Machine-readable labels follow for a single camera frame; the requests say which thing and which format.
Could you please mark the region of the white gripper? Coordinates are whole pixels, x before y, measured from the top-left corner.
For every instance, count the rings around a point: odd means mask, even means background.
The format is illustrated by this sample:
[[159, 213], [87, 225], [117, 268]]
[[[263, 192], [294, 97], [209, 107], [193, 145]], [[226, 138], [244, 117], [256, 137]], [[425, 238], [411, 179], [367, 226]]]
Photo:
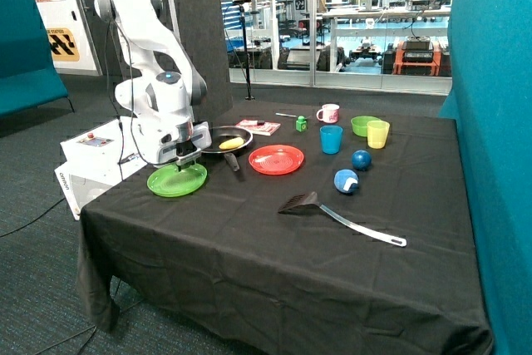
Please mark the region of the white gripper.
[[143, 125], [143, 158], [150, 164], [175, 162], [177, 171], [196, 165], [203, 149], [212, 144], [209, 123], [177, 126]]

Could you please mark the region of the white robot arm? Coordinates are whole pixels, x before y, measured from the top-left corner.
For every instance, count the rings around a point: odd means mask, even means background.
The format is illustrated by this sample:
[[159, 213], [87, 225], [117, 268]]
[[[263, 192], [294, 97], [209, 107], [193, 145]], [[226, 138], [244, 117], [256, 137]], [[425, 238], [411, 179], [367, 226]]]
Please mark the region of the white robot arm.
[[187, 168], [210, 146], [209, 126], [195, 123], [193, 109], [207, 85], [180, 39], [160, 21], [162, 0], [95, 0], [97, 15], [116, 27], [130, 71], [115, 97], [131, 112], [130, 133], [141, 159]]

